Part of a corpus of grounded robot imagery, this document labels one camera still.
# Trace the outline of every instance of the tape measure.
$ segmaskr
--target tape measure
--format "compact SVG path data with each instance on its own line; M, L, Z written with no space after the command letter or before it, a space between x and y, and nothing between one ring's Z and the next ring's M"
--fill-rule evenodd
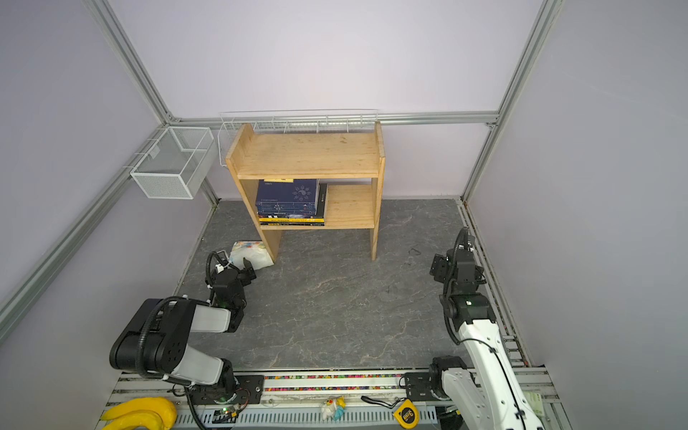
M418 421L420 421L418 410L409 399L406 399L406 401L399 406L399 409L394 411L393 415L399 424L401 424L401 427L405 429L414 428L418 424Z

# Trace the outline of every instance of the wire mesh basket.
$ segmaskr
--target wire mesh basket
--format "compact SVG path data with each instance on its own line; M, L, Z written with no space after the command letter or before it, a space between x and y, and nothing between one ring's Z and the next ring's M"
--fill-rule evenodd
M193 199L215 156L206 127L167 127L131 171L150 199Z
M255 133L372 133L377 109L334 109L301 111L245 111L220 113L217 134L219 163L227 155L239 128L250 123Z

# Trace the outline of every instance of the blue book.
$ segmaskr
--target blue book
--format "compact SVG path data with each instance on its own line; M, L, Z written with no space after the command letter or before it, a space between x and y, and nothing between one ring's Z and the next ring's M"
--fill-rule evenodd
M315 214L318 201L317 179L295 179L294 182L258 183L256 208L260 213Z

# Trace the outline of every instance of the stack of books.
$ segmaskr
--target stack of books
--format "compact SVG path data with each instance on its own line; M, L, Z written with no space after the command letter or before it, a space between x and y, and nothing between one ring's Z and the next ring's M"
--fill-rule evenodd
M327 184L317 179L258 183L256 209L264 226L324 226Z

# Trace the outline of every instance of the white plastic bag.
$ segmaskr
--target white plastic bag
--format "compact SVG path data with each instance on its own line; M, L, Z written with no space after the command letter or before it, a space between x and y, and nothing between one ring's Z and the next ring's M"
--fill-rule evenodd
M254 270L272 266L272 259L268 250L265 249L262 241L239 241L235 242L232 252L229 253L229 262L239 269L244 268L244 258L249 260Z

